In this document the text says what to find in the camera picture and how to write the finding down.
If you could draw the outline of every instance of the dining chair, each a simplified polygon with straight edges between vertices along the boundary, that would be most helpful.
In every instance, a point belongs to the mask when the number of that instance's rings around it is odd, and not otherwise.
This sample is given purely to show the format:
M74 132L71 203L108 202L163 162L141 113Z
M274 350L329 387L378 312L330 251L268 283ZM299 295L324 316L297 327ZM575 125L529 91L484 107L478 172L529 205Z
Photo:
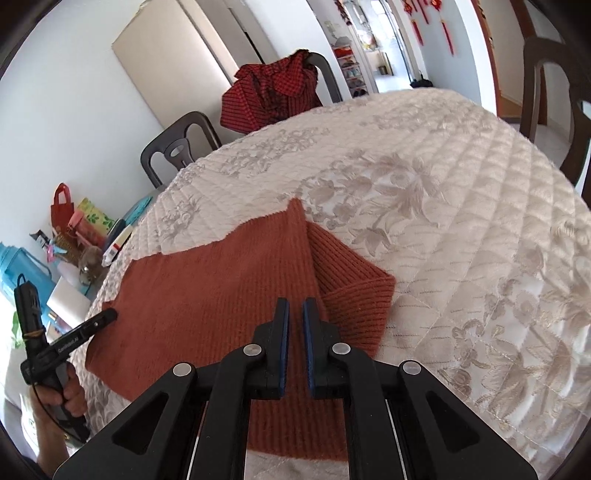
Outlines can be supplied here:
M339 85L336 83L335 74L330 68L328 60L319 53L310 52L306 58L306 63L313 65L320 70L324 77L324 81L326 82L326 86L329 89L330 99L333 103L342 102L343 96L340 94Z
M565 44L540 37L530 37L525 41L523 112L519 131L534 142L540 115L540 79L544 63L559 65L570 83L569 97L574 119L574 135L560 171L576 185L583 173L591 141L591 119L583 112L583 102L591 102L591 82L580 67L572 49ZM589 173L584 181L582 197L585 203L591 206Z
M177 170L187 167L195 162L191 155L191 146L187 139L187 131L191 125L198 125L203 130L207 142L213 150L222 146L216 131L209 118L201 112L189 112L183 115L175 123L170 125L159 136L154 138L143 150L140 162L146 175L155 188L162 186L162 181L152 167L152 156L156 152L164 155L164 158Z

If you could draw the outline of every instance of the red hanging ornament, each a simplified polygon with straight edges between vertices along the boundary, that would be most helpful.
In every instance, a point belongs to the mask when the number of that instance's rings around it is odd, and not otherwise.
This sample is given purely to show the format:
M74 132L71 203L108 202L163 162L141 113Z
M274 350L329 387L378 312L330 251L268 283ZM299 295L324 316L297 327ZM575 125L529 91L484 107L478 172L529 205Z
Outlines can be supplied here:
M425 22L427 23L427 25L429 25L429 18L427 17L427 13L425 12L425 8L423 7L421 0L417 0L417 1L418 1L418 6L420 7L421 12L423 13L423 18L425 19Z
M445 20L441 16L441 8L443 6L441 0L431 0L431 5L435 7L435 10L439 12L439 20L441 21L441 26L443 27L443 32L445 33L445 38L447 39L447 44L449 45L449 51L452 53L452 56L454 56L455 52L453 49L452 37L449 34L449 30L447 29L447 24L445 23Z
M412 19L411 23L413 24L414 32L417 35L418 42L423 47L425 45L425 42L423 41L423 36L421 35L421 31L418 29L417 21L415 19Z
M335 5L336 5L336 8L339 9L340 17L345 21L345 24L346 25L353 25L353 23L351 22L351 19L349 18L349 14L347 13L347 10L345 10L345 7L341 3L341 0L335 0Z
M402 0L402 3L404 4L404 11L406 13L408 13L412 17L412 15L413 15L413 8L405 0Z
M425 42L423 41L423 36L421 35L421 31L418 29L418 23L413 18L413 8L412 8L411 4L408 3L408 0L402 0L402 3L404 4L404 11L406 13L408 13L408 15L410 16L410 22L413 25L413 30L417 36L418 42L421 44L421 46L424 46Z

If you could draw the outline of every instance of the quilted tablecloth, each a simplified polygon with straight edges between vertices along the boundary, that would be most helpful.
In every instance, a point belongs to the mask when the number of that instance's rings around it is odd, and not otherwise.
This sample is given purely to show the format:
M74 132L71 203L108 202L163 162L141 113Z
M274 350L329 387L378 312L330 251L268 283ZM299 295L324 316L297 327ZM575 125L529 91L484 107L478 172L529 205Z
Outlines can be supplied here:
M90 314L133 259L220 240L294 196L396 277L377 359L418 360L541 479L556 470L591 415L591 215L544 154L457 93L317 108L201 158L143 218ZM128 403L84 357L96 432ZM329 477L346 464L247 455L247 479Z

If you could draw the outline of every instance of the person's arm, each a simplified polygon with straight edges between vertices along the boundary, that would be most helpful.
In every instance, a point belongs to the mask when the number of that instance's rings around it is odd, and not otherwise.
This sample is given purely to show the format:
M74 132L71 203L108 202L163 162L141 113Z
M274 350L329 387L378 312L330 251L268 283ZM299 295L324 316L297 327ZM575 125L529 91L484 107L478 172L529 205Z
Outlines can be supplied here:
M66 399L64 406L73 416L81 417L88 410L84 389L80 386L76 370L71 364L68 364L67 371L70 381L64 387L64 398ZM39 400L46 408L62 404L61 395L57 391L42 386L36 386L35 388ZM29 396L33 404L33 418L37 427L37 443L39 445L37 464L51 478L59 466L69 458L64 433L49 418L43 406L37 400L32 387Z

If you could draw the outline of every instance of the orange knit sweater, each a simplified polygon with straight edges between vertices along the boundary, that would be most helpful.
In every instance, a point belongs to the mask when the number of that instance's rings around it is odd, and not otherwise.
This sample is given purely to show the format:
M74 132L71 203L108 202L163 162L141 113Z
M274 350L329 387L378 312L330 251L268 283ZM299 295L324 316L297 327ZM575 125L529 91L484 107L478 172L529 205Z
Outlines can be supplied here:
M346 460L342 402L312 400L307 391L301 306L316 297L343 341L374 356L393 291L393 277L307 223L292 200L287 211L250 220L219 242L134 261L115 301L104 305L118 320L93 338L86 368L134 400L178 362L212 364L250 343L255 326L272 319L277 297L286 297L286 395L252 403L248 446Z

